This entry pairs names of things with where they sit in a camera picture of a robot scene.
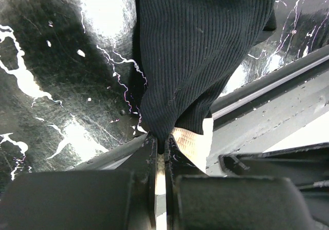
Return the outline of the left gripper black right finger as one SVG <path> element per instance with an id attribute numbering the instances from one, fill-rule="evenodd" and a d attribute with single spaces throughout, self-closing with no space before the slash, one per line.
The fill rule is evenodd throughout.
<path id="1" fill-rule="evenodd" d="M 314 229 L 301 192 L 286 178 L 207 176 L 168 137 L 168 229 Z"/>

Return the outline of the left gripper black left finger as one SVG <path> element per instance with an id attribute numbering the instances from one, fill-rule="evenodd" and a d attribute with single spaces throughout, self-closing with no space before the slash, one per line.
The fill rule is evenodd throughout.
<path id="1" fill-rule="evenodd" d="M 1 229 L 155 229 L 157 139 L 120 166 L 27 173 L 1 198 Z"/>

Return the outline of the black underwear with cream waistband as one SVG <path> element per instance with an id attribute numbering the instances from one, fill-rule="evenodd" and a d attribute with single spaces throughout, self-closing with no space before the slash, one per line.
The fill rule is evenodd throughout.
<path id="1" fill-rule="evenodd" d="M 263 31 L 275 0 L 139 0 L 140 53 L 148 88 L 141 116 L 163 144 L 205 171 L 210 108 Z"/>

